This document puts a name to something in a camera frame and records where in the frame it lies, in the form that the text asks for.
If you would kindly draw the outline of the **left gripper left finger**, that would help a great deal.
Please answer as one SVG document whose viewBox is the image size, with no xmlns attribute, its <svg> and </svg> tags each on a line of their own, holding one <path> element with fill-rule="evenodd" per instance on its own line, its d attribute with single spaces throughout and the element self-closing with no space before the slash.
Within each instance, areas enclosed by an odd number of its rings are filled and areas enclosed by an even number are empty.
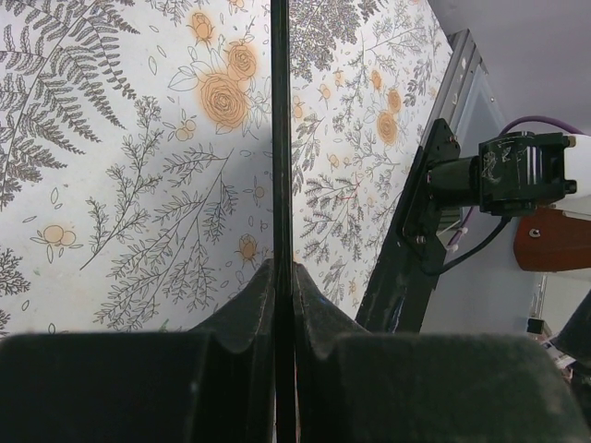
<svg viewBox="0 0 591 443">
<path fill-rule="evenodd" d="M 17 335 L 1 344 L 5 442 L 269 442 L 273 265 L 183 332 Z"/>
</svg>

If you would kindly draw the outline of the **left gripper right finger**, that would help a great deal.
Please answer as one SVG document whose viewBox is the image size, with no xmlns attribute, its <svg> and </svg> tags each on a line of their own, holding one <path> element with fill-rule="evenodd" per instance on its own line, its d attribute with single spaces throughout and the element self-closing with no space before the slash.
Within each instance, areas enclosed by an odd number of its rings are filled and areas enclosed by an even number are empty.
<svg viewBox="0 0 591 443">
<path fill-rule="evenodd" d="M 586 442 L 584 416 L 534 341 L 371 333 L 294 270 L 304 442 Z"/>
</svg>

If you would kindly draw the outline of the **small black-framed whiteboard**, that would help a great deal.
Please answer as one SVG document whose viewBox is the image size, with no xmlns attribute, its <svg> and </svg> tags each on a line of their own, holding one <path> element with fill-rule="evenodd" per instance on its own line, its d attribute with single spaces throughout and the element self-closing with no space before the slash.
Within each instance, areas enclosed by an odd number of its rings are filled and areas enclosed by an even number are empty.
<svg viewBox="0 0 591 443">
<path fill-rule="evenodd" d="M 271 2 L 271 94 L 276 435 L 295 442 L 289 3 Z"/>
</svg>

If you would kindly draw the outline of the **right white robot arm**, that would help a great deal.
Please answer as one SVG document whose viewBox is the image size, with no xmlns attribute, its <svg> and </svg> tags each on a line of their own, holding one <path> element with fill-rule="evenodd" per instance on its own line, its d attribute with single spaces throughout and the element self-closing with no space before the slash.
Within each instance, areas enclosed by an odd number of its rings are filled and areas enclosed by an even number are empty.
<svg viewBox="0 0 591 443">
<path fill-rule="evenodd" d="M 590 196 L 590 137 L 509 133 L 481 143 L 476 156 L 429 167 L 427 183 L 442 209 L 524 217 L 540 206 Z"/>
</svg>

